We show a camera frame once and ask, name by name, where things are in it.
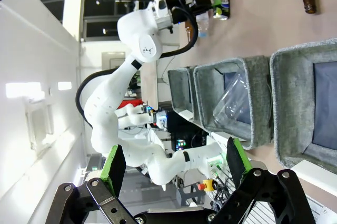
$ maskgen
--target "red button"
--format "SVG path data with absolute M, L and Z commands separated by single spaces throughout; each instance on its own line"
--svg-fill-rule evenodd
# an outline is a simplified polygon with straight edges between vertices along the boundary
M 205 190 L 207 187 L 204 183 L 199 183 L 197 186 L 200 191 Z

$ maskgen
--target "screw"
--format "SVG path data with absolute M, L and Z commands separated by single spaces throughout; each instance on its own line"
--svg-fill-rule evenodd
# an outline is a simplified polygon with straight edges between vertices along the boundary
M 145 221 L 141 217 L 135 218 L 138 224 L 145 224 Z
M 259 177 L 259 176 L 261 176 L 261 175 L 262 175 L 261 170 L 255 170 L 255 171 L 254 171 L 254 176 Z
M 284 173 L 282 173 L 282 176 L 284 177 L 284 178 L 289 178 L 289 173 L 288 172 L 284 172 Z
M 211 213 L 208 217 L 207 217 L 207 221 L 211 222 L 215 217 L 215 213 Z
M 96 185 L 98 185 L 98 182 L 97 182 L 97 181 L 92 181 L 92 182 L 91 182 L 91 185 L 92 185 L 92 186 L 96 186 Z

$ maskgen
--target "transparent plastic container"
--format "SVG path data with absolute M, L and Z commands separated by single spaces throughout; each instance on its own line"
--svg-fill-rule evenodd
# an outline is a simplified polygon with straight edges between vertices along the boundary
M 248 89 L 244 70 L 239 70 L 213 110 L 214 122 L 224 126 L 249 112 Z
M 198 37 L 205 38 L 207 37 L 208 29 L 209 29 L 209 13 L 205 12 L 203 14 L 197 15 L 195 17 L 196 22 L 198 24 Z

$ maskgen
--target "gray bin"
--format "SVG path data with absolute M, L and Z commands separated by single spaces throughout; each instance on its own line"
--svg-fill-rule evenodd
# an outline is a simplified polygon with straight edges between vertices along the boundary
M 219 127 L 214 123 L 213 110 L 224 93 L 224 73 L 244 69 L 249 93 L 251 124 L 236 121 Z M 246 140 L 244 149 L 252 149 L 271 142 L 272 100 L 268 86 L 269 60 L 264 56 L 234 58 L 201 65 L 194 70 L 195 90 L 201 126 L 213 132 L 226 132 Z
M 183 67 L 181 69 L 169 70 L 167 74 L 173 110 L 188 118 L 189 121 L 199 123 L 193 70 L 194 67 Z
M 312 143 L 314 63 L 337 61 L 337 39 L 281 49 L 270 60 L 276 157 L 287 168 L 303 159 L 337 174 L 337 151 Z

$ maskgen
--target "soda can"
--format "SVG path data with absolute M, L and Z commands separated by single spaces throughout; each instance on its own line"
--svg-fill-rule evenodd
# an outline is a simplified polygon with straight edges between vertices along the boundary
M 213 18 L 228 20 L 230 16 L 230 0 L 213 0 Z

